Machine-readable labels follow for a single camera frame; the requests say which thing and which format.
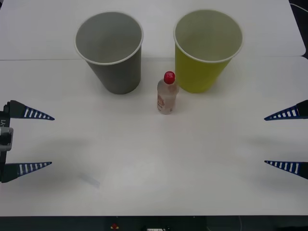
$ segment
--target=paper cup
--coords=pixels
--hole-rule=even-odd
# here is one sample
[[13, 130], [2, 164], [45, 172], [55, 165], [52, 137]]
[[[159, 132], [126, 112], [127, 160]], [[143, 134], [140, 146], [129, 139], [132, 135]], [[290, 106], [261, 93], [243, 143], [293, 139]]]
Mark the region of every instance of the paper cup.
[[215, 10], [185, 15], [175, 25], [173, 36], [177, 82], [191, 93], [208, 90], [244, 41], [238, 23]]
[[75, 36], [75, 49], [114, 94], [134, 90], [141, 79], [143, 30], [131, 16], [100, 13], [87, 19]]

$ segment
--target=cup rim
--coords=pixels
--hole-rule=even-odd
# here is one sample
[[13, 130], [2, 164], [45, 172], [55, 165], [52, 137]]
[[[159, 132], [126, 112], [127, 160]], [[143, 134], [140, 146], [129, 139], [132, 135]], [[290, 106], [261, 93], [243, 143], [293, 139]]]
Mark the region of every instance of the cup rim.
[[[124, 15], [126, 15], [126, 16], [132, 18], [132, 19], [138, 24], [138, 26], [139, 26], [139, 28], [140, 28], [140, 30], [141, 30], [141, 39], [140, 39], [140, 43], [139, 43], [138, 47], [136, 48], [136, 50], [134, 50], [133, 53], [131, 53], [129, 56], [125, 57], [124, 59], [121, 59], [121, 60], [118, 60], [118, 61], [115, 61], [115, 62], [111, 62], [111, 63], [99, 63], [99, 62], [95, 62], [95, 61], [92, 61], [92, 60], [90, 60], [90, 59], [84, 57], [84, 56], [79, 52], [79, 50], [78, 50], [78, 48], [77, 48], [77, 45], [76, 45], [77, 33], [78, 33], [79, 29], [81, 28], [81, 26], [82, 26], [86, 21], [88, 21], [89, 19], [91, 19], [91, 18], [93, 18], [93, 17], [95, 17], [95, 16], [97, 16], [97, 15], [99, 15], [99, 14], [103, 14], [103, 13], [120, 13], [120, 14], [124, 14]], [[122, 63], [122, 62], [126, 61], [127, 59], [129, 59], [130, 57], [132, 57], [132, 56], [133, 56], [135, 53], [137, 53], [137, 51], [140, 49], [140, 47], [141, 47], [141, 45], [142, 45], [142, 42], [143, 42], [143, 28], [142, 28], [140, 22], [139, 22], [136, 18], [134, 18], [133, 16], [131, 16], [131, 15], [127, 14], [127, 13], [121, 12], [121, 11], [104, 11], [104, 12], [100, 12], [100, 13], [97, 13], [97, 14], [95, 14], [95, 15], [92, 15], [92, 16], [86, 18], [86, 19], [80, 24], [80, 26], [78, 27], [77, 32], [75, 33], [74, 47], [75, 47], [75, 50], [76, 50], [76, 52], [78, 53], [78, 55], [79, 55], [81, 58], [83, 58], [84, 60], [86, 60], [87, 62], [89, 62], [89, 63], [91, 63], [91, 64], [101, 65], [101, 66], [108, 66], [108, 65], [115, 65], [115, 64]]]
[[[230, 57], [226, 58], [226, 59], [222, 59], [222, 60], [217, 60], [217, 61], [207, 61], [207, 60], [202, 60], [202, 59], [198, 59], [198, 58], [195, 58], [193, 57], [192, 55], [188, 54], [186, 51], [183, 50], [183, 48], [179, 45], [178, 41], [177, 41], [177, 38], [176, 38], [176, 35], [175, 35], [175, 31], [176, 31], [176, 28], [180, 22], [180, 20], [182, 20], [182, 18], [184, 18], [186, 15], [188, 14], [191, 14], [191, 13], [194, 13], [194, 12], [198, 12], [198, 11], [214, 11], [214, 12], [219, 12], [219, 13], [223, 13], [225, 14], [226, 16], [228, 16], [229, 18], [231, 18], [236, 24], [237, 26], [240, 28], [240, 32], [242, 34], [242, 43], [239, 47], [239, 49]], [[175, 41], [175, 44], [177, 45], [177, 47], [180, 49], [181, 52], [183, 52], [186, 56], [196, 60], [196, 61], [199, 61], [199, 62], [202, 62], [202, 63], [206, 63], [206, 64], [219, 64], [219, 63], [223, 63], [225, 61], [228, 61], [230, 59], [232, 59], [233, 57], [235, 57], [239, 52], [240, 50], [242, 49], [243, 47], [243, 44], [244, 44], [244, 33], [243, 33], [243, 30], [242, 30], [242, 27], [240, 26], [240, 24], [233, 18], [231, 17], [229, 14], [223, 12], [223, 11], [218, 11], [218, 10], [215, 10], [215, 9], [200, 9], [200, 10], [194, 10], [194, 11], [191, 11], [191, 12], [188, 12], [186, 13], [184, 16], [182, 16], [178, 21], [177, 23], [175, 24], [174, 26], [174, 29], [173, 29], [173, 39]]]

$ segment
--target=white tabletop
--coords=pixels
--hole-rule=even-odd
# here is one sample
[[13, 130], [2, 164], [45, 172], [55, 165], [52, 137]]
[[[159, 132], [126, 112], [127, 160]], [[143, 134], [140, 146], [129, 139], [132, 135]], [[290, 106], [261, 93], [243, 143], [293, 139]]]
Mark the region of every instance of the white tabletop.
[[174, 57], [173, 27], [186, 13], [224, 11], [242, 26], [246, 55], [300, 56], [305, 46], [288, 0], [6, 0], [0, 11], [0, 60], [79, 59], [79, 25], [104, 11], [140, 21], [144, 57]]
[[143, 59], [137, 89], [114, 95], [83, 60], [1, 61], [0, 105], [55, 121], [11, 121], [7, 162], [53, 164], [0, 184], [0, 216], [308, 215], [308, 181], [263, 162], [308, 161], [307, 121], [263, 120], [308, 99], [308, 61], [239, 55], [161, 115], [173, 66]]

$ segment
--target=gray paper cup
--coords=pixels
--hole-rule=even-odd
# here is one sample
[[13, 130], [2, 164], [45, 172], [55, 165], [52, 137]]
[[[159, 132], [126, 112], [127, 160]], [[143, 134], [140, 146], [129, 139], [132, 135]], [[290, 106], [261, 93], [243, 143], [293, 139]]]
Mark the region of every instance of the gray paper cup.
[[141, 79], [143, 30], [131, 16], [105, 12], [87, 19], [75, 36], [75, 49], [114, 94], [133, 91]]

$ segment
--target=small bottle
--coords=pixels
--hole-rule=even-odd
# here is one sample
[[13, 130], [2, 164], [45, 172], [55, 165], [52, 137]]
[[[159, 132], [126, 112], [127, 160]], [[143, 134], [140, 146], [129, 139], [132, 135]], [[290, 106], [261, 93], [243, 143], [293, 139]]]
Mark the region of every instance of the small bottle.
[[164, 79], [157, 85], [157, 108], [162, 114], [170, 114], [175, 106], [175, 99], [179, 87], [175, 82], [175, 74], [172, 71], [165, 73]]

